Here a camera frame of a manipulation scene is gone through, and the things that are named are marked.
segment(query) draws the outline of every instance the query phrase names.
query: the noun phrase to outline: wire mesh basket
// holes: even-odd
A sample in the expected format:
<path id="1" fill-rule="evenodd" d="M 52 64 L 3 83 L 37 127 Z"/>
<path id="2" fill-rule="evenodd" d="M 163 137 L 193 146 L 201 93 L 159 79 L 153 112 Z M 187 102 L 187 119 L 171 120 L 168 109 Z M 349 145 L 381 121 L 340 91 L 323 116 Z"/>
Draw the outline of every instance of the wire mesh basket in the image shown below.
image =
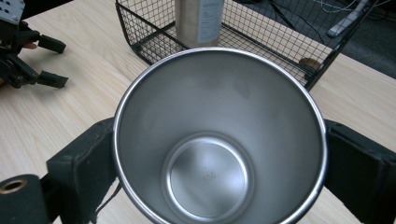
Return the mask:
<path id="1" fill-rule="evenodd" d="M 225 0 L 219 46 L 283 67 L 311 89 L 376 1 Z M 175 0 L 117 0 L 126 41 L 148 64 L 189 47 L 177 39 Z"/>

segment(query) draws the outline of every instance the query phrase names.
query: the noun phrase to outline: wire basket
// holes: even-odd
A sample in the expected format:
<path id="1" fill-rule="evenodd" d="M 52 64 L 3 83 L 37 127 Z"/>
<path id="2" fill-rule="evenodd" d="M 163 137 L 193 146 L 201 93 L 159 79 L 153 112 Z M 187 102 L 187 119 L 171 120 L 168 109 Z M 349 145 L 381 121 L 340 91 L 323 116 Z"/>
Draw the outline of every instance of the wire basket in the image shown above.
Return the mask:
<path id="1" fill-rule="evenodd" d="M 310 90 L 375 3 L 225 0 L 219 46 L 258 54 Z M 117 0 L 116 7 L 126 41 L 148 64 L 189 48 L 177 40 L 175 0 Z"/>

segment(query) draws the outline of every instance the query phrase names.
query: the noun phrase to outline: metal bottle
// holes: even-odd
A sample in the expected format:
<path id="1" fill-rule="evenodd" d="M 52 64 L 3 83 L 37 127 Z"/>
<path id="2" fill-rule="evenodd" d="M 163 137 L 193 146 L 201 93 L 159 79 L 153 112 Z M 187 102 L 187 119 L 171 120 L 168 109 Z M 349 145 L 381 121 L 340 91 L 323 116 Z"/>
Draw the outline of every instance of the metal bottle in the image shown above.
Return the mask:
<path id="1" fill-rule="evenodd" d="M 224 0 L 175 0 L 177 39 L 190 48 L 219 43 Z"/>

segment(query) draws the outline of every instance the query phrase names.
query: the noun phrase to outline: wooden table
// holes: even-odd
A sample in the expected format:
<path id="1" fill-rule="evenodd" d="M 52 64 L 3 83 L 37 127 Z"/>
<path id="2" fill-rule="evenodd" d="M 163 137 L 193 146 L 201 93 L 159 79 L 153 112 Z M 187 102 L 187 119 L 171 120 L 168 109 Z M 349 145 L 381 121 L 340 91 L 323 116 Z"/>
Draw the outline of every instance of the wooden table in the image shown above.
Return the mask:
<path id="1" fill-rule="evenodd" d="M 114 116 L 148 65 L 128 47 L 113 1 L 78 0 L 37 15 L 30 27 L 62 40 L 64 54 L 24 49 L 36 71 L 69 77 L 66 87 L 0 88 L 0 180 L 47 172 L 46 160 L 95 122 Z M 396 151 L 396 80 L 340 55 L 311 91 L 324 118 Z M 122 191 L 99 223 L 149 223 Z M 359 223 L 327 189 L 300 223 Z"/>

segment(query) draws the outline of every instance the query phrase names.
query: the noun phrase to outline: light wood tabletop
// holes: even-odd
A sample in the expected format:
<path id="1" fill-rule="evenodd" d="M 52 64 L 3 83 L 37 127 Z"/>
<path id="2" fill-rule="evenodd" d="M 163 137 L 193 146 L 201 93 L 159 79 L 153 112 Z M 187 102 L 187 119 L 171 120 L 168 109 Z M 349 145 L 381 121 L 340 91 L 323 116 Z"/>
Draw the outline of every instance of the light wood tabletop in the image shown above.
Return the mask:
<path id="1" fill-rule="evenodd" d="M 23 174 L 42 177 L 49 158 L 95 122 L 114 116 L 121 96 L 148 67 L 127 45 L 114 1 L 73 1 L 27 22 L 67 47 L 64 54 L 24 49 L 20 57 L 37 72 L 69 80 L 62 89 L 0 87 L 0 180 Z M 395 79 L 339 55 L 310 93 L 325 119 L 396 151 Z M 123 191 L 98 222 L 150 223 Z M 299 223 L 359 221 L 324 188 Z"/>

